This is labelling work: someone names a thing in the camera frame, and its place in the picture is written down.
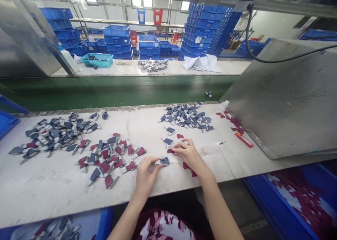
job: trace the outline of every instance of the power cord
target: power cord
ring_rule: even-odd
[[[246,28],[246,49],[247,49],[247,52],[248,54],[253,58],[255,59],[256,61],[259,61],[261,63],[266,63],[266,64],[275,64],[275,63],[282,63],[282,62],[286,62],[286,61],[290,61],[290,60],[294,60],[296,58],[300,58],[300,57],[303,57],[303,56],[306,56],[306,55],[309,55],[309,54],[313,54],[315,52],[320,52],[320,51],[324,51],[326,49],[331,49],[331,48],[336,48],[337,45],[331,45],[331,46],[328,46],[328,47],[323,47],[323,48],[319,48],[319,49],[316,49],[316,50],[313,50],[313,51],[310,51],[310,52],[306,52],[306,53],[303,53],[303,54],[300,54],[300,55],[297,55],[297,56],[294,56],[294,57],[291,57],[291,58],[287,58],[287,59],[281,59],[281,60],[263,60],[263,59],[260,59],[258,57],[256,57],[249,49],[249,41],[248,41],[248,38],[249,38],[249,28],[250,28],[250,23],[252,21],[252,14],[253,14],[253,5],[248,5],[247,6],[247,10],[249,11],[249,19],[248,19],[248,23],[247,23],[247,28]]]

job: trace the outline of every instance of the factory workstation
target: factory workstation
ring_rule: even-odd
[[[336,5],[0,0],[0,239],[337,239]]]

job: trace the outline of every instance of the hand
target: hand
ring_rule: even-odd
[[[183,138],[181,142],[176,143],[171,150],[174,151],[176,156],[180,156],[200,178],[213,175],[211,169],[197,152],[192,139]]]
[[[158,171],[163,168],[164,165],[156,165],[152,173],[149,173],[148,167],[159,159],[160,158],[151,156],[144,157],[137,168],[136,188],[133,197],[144,204],[152,191]]]

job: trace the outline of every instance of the white workbench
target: white workbench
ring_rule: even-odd
[[[176,134],[192,138],[197,150],[203,156],[207,165],[215,174],[218,182],[270,172],[283,168],[329,160],[336,158],[331,155],[293,156],[271,161],[262,150],[255,145],[252,149],[239,140],[230,129],[232,124],[227,119],[216,115],[219,104],[203,105],[201,110],[212,118],[211,132],[202,133],[199,129],[186,129],[175,125],[176,133],[170,136],[178,141]],[[165,113],[163,107],[143,108],[134,111],[109,112],[109,118],[98,119],[102,127],[91,134],[84,134],[90,139],[90,145],[98,143],[99,139],[108,139],[113,133],[120,133],[121,139],[128,139],[134,147],[141,146],[147,150],[147,156],[166,156],[166,144],[161,137],[167,137],[164,126],[167,122],[157,122]],[[91,113],[80,114],[86,119]],[[8,155],[15,146],[29,142],[24,134],[43,118],[55,116],[37,116],[23,118],[1,141],[0,157],[0,228],[30,223],[47,218],[78,213],[96,208],[113,206],[130,199],[136,171],[123,174],[112,189],[106,190],[103,178],[86,187],[94,166],[88,167],[84,174],[79,169],[77,161],[83,156],[89,156],[90,151],[71,156],[71,152],[55,151],[51,158],[41,152],[34,158],[20,165],[20,155]],[[202,147],[213,142],[225,142],[214,154],[206,155]],[[192,178],[190,170],[184,170],[182,160],[168,154],[171,164],[160,170],[158,179],[151,195],[160,195],[200,186],[198,177]],[[112,175],[119,174],[119,169],[112,170]]]
[[[131,65],[117,65],[118,60],[114,60],[109,68],[86,67],[80,64],[80,71],[78,76],[172,76],[172,75],[240,75],[250,65],[250,61],[218,61],[218,67],[221,73],[206,72],[197,70],[186,70],[183,67],[184,61],[170,61],[169,67],[163,71],[148,73],[147,70],[141,70],[141,66],[137,64],[138,60],[131,61]],[[66,71],[61,68],[51,75],[51,77],[65,77],[68,76]]]

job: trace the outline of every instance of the teal plastic basket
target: teal plastic basket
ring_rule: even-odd
[[[87,60],[85,58],[89,58],[89,55],[95,56],[97,59],[107,59],[107,61],[101,60]],[[113,63],[113,55],[110,54],[102,54],[102,53],[89,53],[80,58],[80,60],[88,67],[97,66],[98,68],[108,68]]]

